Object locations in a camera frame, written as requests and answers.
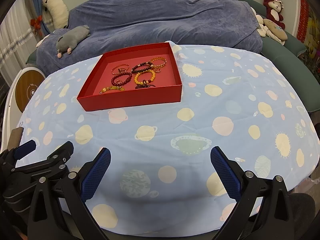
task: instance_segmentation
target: gold bangle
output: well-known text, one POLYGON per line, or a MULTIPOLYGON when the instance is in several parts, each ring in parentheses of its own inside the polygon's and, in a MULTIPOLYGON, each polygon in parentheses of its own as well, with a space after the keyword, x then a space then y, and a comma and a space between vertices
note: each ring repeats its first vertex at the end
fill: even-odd
POLYGON ((106 92, 106 91, 109 91, 109 90, 120 90, 120 91, 123 91, 124 88, 123 88, 123 87, 120 87, 120 86, 105 87, 105 88, 101 89, 101 91, 100 91, 99 94, 101 95, 102 93, 104 93, 104 92, 106 92))
POLYGON ((153 67, 152 67, 153 69, 156 70, 156 73, 160 73, 161 72, 160 68, 164 67, 167 64, 167 60, 164 57, 154 57, 153 59, 150 60, 150 62, 153 63, 156 60, 164 61, 164 63, 157 65, 157 66, 153 65, 153 67))
POLYGON ((145 72, 136 74, 136 76, 134 77, 134 82, 135 82, 137 85, 145 85, 145 84, 151 83, 153 80, 155 80, 155 78, 156 78, 156 73, 155 73, 153 70, 149 69, 149 70, 147 70, 147 71, 145 71, 145 72), (139 81, 138 81, 138 77, 139 77, 141 74, 147 73, 147 72, 150 72, 150 73, 152 74, 152 77, 151 77, 148 81, 147 81, 147 80, 143 80, 143 82, 139 82, 139 81))

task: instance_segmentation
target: blue gripper pad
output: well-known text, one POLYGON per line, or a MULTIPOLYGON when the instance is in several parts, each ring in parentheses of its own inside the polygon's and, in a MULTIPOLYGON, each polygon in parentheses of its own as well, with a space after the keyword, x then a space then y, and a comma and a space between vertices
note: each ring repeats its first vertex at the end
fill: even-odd
POLYGON ((211 163, 216 170, 230 198, 239 202, 241 198, 241 183, 225 161, 219 150, 214 147, 210 154, 211 163))
POLYGON ((84 178, 81 184, 81 199, 85 202, 91 199, 96 192, 103 175, 106 173, 111 162, 111 153, 105 148, 99 159, 93 165, 88 175, 84 178))
POLYGON ((21 160, 24 156, 27 156, 29 153, 33 152, 36 149, 36 142, 34 140, 30 140, 22 145, 20 145, 13 157, 15 160, 21 160))

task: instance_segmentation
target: jewelry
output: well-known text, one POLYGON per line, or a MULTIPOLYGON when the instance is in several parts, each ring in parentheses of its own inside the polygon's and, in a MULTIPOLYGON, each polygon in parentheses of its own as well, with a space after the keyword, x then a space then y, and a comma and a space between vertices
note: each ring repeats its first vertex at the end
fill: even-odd
POLYGON ((113 75, 117 75, 117 74, 120 74, 120 73, 122 73, 122 72, 126 72, 128 69, 129 69, 129 65, 128 65, 128 64, 120 64, 120 65, 116 66, 115 68, 113 68, 113 69, 111 70, 111 73, 112 73, 113 75), (118 69, 118 72, 119 72, 119 73, 113 73, 113 71, 114 71, 116 68, 118 69))
POLYGON ((149 61, 149 62, 143 62, 143 63, 140 63, 139 65, 136 65, 135 67, 132 68, 131 72, 132 74, 136 74, 136 73, 141 73, 141 72, 145 72, 149 69, 152 69, 153 68, 153 64, 149 61), (140 69, 140 70, 136 70, 138 67, 142 67, 144 65, 149 65, 149 67, 147 68, 144 68, 144 69, 140 69))
POLYGON ((156 86, 155 86, 155 85, 151 85, 151 84, 136 85, 135 89, 139 89, 139 88, 149 88, 149 87, 156 87, 156 86))
POLYGON ((109 90, 120 90, 120 91, 123 91, 124 88, 123 87, 119 87, 119 86, 106 87, 106 88, 101 89, 99 94, 101 95, 102 93, 104 93, 106 91, 109 91, 109 90))
POLYGON ((125 84, 129 83, 130 80, 132 78, 132 74, 130 72, 122 72, 116 76, 114 76, 112 79, 111 79, 111 84, 114 85, 114 86, 124 86, 125 84), (115 80, 118 78, 118 77, 121 77, 121 76, 124 76, 124 75, 128 75, 129 77, 124 81, 124 82, 119 82, 117 81, 115 83, 115 80))
POLYGON ((151 82, 156 78, 156 73, 155 73, 153 70, 151 70, 151 69, 146 70, 146 71, 143 72, 143 73, 138 73, 138 74, 136 74, 136 76, 134 77, 134 82, 135 82, 137 85, 146 85, 146 84, 149 84, 149 83, 151 83, 151 82), (146 80, 144 79, 143 82, 139 82, 139 81, 138 81, 138 77, 139 77, 141 74, 147 73, 147 72, 150 72, 150 73, 152 74, 152 77, 151 77, 148 81, 146 81, 146 80))
POLYGON ((164 61, 164 63, 160 64, 160 65, 153 65, 153 68, 155 69, 155 72, 156 73, 160 73, 161 72, 161 69, 160 68, 163 68, 166 64, 167 64, 167 60, 164 58, 164 57, 154 57, 150 60, 151 63, 153 63, 154 61, 156 60, 162 60, 164 61))

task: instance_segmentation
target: red stuffed animal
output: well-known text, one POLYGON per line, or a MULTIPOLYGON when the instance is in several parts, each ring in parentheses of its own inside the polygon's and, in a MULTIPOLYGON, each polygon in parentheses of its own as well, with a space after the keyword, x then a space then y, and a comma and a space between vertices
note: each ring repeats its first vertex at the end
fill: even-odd
POLYGON ((283 16, 280 14, 283 3, 281 0, 263 0, 263 5, 267 8, 267 19, 276 23, 283 30, 285 28, 283 21, 283 16))

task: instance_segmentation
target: gray stuffed animal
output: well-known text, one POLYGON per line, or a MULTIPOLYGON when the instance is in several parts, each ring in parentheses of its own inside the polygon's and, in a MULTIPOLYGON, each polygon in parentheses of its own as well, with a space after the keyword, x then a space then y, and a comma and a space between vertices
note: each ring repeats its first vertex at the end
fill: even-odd
POLYGON ((62 57, 62 53, 71 52, 76 48, 78 43, 90 36, 90 30, 88 25, 77 26, 72 30, 66 32, 57 41, 58 58, 62 57))

